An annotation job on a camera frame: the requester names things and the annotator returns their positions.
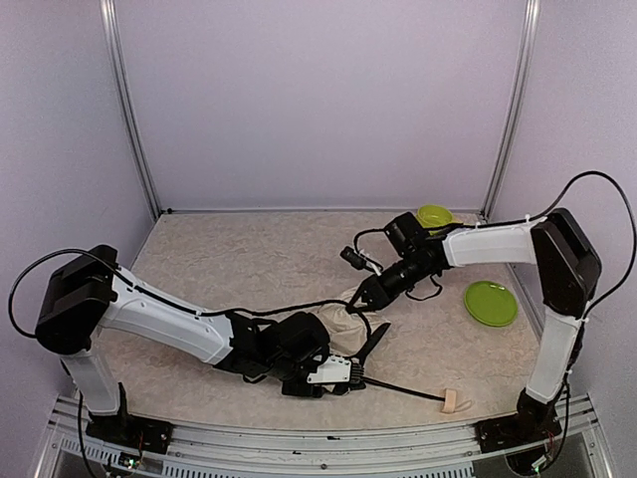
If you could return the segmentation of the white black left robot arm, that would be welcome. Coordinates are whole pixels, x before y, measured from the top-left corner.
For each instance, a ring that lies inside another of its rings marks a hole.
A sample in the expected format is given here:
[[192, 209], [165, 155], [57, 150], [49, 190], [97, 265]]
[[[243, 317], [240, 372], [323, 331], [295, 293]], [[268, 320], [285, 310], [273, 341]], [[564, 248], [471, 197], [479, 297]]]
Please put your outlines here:
[[94, 416], [115, 416], [123, 391], [93, 344], [99, 329], [140, 336], [245, 378], [305, 381], [329, 355], [329, 334], [313, 314], [263, 321], [215, 315], [147, 286], [116, 262], [108, 245], [76, 251], [51, 276], [38, 343], [59, 355]]

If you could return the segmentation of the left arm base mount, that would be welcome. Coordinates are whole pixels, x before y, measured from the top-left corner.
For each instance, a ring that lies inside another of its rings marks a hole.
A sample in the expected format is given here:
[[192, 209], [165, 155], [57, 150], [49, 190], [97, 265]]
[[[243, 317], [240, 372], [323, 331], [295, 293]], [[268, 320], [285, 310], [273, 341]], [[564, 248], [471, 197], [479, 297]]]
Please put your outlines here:
[[98, 416], [87, 425], [87, 435], [142, 452], [166, 454], [173, 424], [163, 420], [126, 416]]

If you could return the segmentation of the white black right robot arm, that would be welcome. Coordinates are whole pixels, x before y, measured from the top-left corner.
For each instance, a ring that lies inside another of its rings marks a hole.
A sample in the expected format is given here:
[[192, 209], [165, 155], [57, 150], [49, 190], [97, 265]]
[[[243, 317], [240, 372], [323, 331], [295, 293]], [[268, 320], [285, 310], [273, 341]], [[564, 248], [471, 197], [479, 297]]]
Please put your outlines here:
[[572, 213], [556, 208], [536, 219], [486, 224], [432, 234], [405, 213], [383, 228], [397, 262], [361, 282], [349, 306], [388, 307], [418, 282], [446, 270], [482, 264], [528, 264], [537, 270], [544, 323], [538, 356], [524, 389], [547, 405], [575, 361], [575, 345], [601, 275], [601, 260]]

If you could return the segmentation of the beige folding umbrella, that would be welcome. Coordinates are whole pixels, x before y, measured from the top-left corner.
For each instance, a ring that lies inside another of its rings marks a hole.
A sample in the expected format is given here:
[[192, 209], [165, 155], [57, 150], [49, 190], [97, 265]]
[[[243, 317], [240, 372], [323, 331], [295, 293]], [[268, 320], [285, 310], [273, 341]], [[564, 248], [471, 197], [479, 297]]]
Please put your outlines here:
[[[363, 318], [357, 314], [350, 314], [345, 309], [345, 305], [346, 303], [343, 305], [322, 305], [318, 307], [316, 314], [329, 333], [331, 348], [334, 353], [338, 356], [353, 357], [354, 362], [363, 364], [367, 356], [388, 331], [390, 323], [380, 318], [376, 313]], [[441, 401], [441, 412], [446, 414], [466, 411], [473, 405], [472, 399], [461, 400], [458, 390], [454, 388], [445, 388], [443, 395], [437, 396], [376, 379], [373, 379], [370, 384], [413, 396]]]

